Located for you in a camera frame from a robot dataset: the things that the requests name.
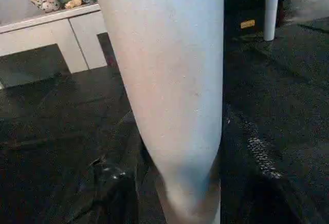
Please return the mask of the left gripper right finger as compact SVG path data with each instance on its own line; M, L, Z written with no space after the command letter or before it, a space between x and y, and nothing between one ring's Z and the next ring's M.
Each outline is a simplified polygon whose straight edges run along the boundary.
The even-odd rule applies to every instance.
M258 126L242 112L223 108L221 140L223 223L320 223L306 191Z

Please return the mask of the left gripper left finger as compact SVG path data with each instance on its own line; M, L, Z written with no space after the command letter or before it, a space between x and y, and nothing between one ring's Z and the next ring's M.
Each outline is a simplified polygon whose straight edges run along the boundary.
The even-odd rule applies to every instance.
M110 147L88 167L91 184L68 200L67 223L138 223L136 190L140 137L129 125L115 134Z

